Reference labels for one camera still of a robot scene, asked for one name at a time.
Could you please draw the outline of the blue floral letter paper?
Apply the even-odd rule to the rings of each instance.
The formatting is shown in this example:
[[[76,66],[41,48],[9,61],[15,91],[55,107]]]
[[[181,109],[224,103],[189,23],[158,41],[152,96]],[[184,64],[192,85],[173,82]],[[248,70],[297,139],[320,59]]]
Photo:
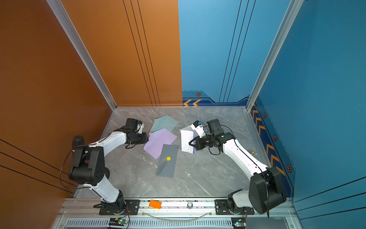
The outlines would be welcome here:
[[[195,147],[189,145],[189,142],[193,140],[195,137],[200,137],[199,134],[192,129],[181,129],[181,150],[186,153],[195,153]]]

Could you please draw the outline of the grey envelope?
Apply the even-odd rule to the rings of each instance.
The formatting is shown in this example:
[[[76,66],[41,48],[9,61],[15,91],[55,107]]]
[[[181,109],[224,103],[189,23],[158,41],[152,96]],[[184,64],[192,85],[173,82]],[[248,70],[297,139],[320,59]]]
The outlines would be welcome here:
[[[174,177],[175,166],[177,161],[179,147],[176,145],[164,145],[159,158],[158,166],[155,175],[160,177]]]

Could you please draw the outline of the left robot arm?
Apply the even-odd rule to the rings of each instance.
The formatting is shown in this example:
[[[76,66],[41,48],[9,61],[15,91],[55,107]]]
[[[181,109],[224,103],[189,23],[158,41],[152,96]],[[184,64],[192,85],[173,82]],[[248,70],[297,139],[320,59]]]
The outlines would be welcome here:
[[[142,121],[128,118],[124,126],[94,143],[85,144],[81,135],[72,140],[69,179],[90,189],[101,199],[101,203],[94,206],[101,209],[101,215],[120,215],[127,211],[123,193],[109,181],[110,171],[105,166],[105,156],[124,144],[127,144],[126,149],[131,149],[147,143],[148,135],[143,128]]]

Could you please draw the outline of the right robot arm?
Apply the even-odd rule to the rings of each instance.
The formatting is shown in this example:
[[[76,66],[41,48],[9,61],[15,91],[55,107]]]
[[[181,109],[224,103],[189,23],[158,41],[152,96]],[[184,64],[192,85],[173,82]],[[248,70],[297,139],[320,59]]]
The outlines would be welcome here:
[[[278,169],[268,167],[244,149],[232,132],[226,133],[218,119],[201,121],[191,125],[198,133],[188,143],[196,150],[218,148],[220,153],[229,156],[245,173],[250,181],[249,190],[242,189],[230,193],[227,205],[231,214],[255,211],[269,214],[270,210],[285,203],[286,187]]]

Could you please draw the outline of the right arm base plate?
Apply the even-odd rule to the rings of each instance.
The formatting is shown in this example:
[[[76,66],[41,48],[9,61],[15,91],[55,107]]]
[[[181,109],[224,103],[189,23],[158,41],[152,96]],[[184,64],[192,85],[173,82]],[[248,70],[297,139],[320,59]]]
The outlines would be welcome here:
[[[216,215],[254,215],[252,207],[236,207],[232,201],[227,199],[216,199],[214,204]]]

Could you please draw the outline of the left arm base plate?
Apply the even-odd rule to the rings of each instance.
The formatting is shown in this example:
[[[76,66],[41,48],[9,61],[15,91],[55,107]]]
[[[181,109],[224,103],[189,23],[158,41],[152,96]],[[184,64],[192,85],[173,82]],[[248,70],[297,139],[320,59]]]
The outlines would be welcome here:
[[[135,216],[138,214],[140,207],[139,199],[128,199],[124,200],[121,203],[105,203],[101,202],[98,205],[94,205],[94,207],[99,208],[99,215],[130,215]]]

